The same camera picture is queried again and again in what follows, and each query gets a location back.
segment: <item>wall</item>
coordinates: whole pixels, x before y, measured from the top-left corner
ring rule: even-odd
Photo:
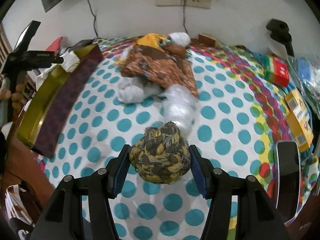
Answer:
[[[101,37],[183,31],[182,7],[156,7],[153,0],[91,0]],[[191,37],[212,33],[227,44],[243,44],[264,52],[276,47],[265,29],[271,18],[288,23],[296,53],[320,51],[320,25],[304,0],[212,0],[211,9],[186,8]],[[65,45],[93,38],[93,17],[86,0],[63,0],[48,13],[41,0],[16,0],[3,20],[12,47],[31,20],[42,24],[30,49],[45,49],[59,36]]]

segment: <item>braided rope ball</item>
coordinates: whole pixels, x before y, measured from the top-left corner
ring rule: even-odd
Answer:
[[[187,141],[173,122],[149,127],[130,149],[129,159],[140,177],[155,184],[171,184],[190,169]]]

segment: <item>small box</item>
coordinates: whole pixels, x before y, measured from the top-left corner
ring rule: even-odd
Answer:
[[[265,80],[268,80],[279,86],[287,87],[289,83],[289,73],[286,62],[278,57],[266,57]]]
[[[285,120],[298,144],[299,151],[304,152],[308,150],[313,140],[313,133],[307,118],[302,115],[302,118],[299,121],[296,113],[292,111],[286,116]]]
[[[284,99],[288,103],[290,110],[296,115],[299,122],[304,116],[306,117],[307,121],[309,121],[310,116],[306,105],[304,104],[303,99],[296,88],[291,90],[289,94],[285,95]]]

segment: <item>black phone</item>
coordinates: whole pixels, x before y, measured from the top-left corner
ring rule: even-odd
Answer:
[[[294,218],[300,195],[300,152],[295,141],[274,144],[275,189],[274,202],[283,222]]]

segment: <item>bed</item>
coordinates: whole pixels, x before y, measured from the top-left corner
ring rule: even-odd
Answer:
[[[140,104],[123,104],[116,97],[121,79],[117,55],[134,38],[99,39],[105,59],[88,79],[60,134],[52,159],[36,156],[48,180],[56,187],[62,178],[88,176],[105,167],[124,144],[133,145],[146,127],[164,121],[162,101],[153,96]],[[199,103],[189,144],[202,157],[231,176],[258,178],[273,195],[272,146],[292,139],[285,115],[285,92],[263,79],[262,65],[249,52],[234,46],[209,48],[190,45],[189,59],[199,91]],[[302,179],[298,213],[319,175],[318,160],[301,155]],[[210,200],[199,194],[189,171],[174,185],[143,181],[131,166],[121,194],[110,200],[119,237],[129,239],[200,239]],[[234,239],[237,199],[232,199],[228,239]],[[89,219],[83,197],[83,217]]]

